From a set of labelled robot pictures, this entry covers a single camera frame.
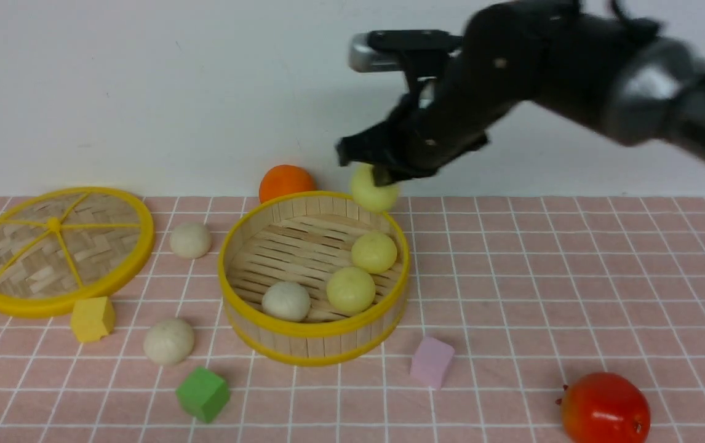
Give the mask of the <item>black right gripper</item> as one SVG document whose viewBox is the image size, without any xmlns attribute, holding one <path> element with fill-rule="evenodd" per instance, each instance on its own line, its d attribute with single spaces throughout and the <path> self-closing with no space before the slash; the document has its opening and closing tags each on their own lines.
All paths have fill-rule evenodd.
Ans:
<svg viewBox="0 0 705 443">
<path fill-rule="evenodd" d="M 394 146 L 389 124 L 375 124 L 339 138 L 338 165 L 372 165 L 370 176 L 379 188 L 433 177 L 449 162 L 484 146 L 488 128 L 521 100 L 522 78 L 509 68 L 497 67 L 495 59 L 456 58 L 435 84 L 433 101 L 396 124 Z"/>
</svg>

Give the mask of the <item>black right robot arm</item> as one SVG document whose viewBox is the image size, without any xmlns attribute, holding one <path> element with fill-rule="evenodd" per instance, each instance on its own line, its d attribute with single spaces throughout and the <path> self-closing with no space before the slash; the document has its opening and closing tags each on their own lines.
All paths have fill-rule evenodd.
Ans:
<svg viewBox="0 0 705 443">
<path fill-rule="evenodd" d="M 408 86 L 383 121 L 336 143 L 339 165 L 371 165 L 378 187 L 433 177 L 488 143 L 487 130 L 535 103 L 622 146 L 660 140 L 705 162 L 705 62 L 648 17 L 586 14 L 580 1 L 501 2 L 463 34 L 356 34 L 349 66 L 401 72 Z"/>
</svg>

